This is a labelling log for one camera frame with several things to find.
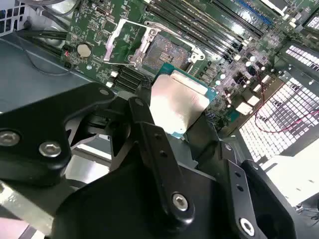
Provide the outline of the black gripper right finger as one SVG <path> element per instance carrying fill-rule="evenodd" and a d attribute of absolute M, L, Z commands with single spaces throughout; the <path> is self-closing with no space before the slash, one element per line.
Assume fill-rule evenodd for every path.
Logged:
<path fill-rule="evenodd" d="M 196 169 L 218 182 L 235 232 L 247 239 L 297 237 L 294 210 L 286 198 L 255 162 L 238 162 L 234 149 L 218 137 L 205 113 L 186 135 Z"/>

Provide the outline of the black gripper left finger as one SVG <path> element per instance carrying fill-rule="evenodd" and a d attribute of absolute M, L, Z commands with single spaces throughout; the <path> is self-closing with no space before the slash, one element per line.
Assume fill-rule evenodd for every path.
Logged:
<path fill-rule="evenodd" d="M 178 165 L 144 100 L 125 100 L 102 84 L 89 83 L 1 114 L 0 177 L 54 185 L 62 178 L 72 149 L 100 133 L 110 135 L 118 168 L 135 146 L 160 185 L 166 183 L 164 168 Z"/>

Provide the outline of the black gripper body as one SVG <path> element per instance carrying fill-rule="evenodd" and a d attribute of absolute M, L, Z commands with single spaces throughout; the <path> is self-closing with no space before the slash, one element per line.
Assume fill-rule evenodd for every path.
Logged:
<path fill-rule="evenodd" d="M 58 209 L 53 239 L 230 239 L 216 180 L 177 165 L 156 183 L 138 147 L 115 171 L 70 195 Z"/>

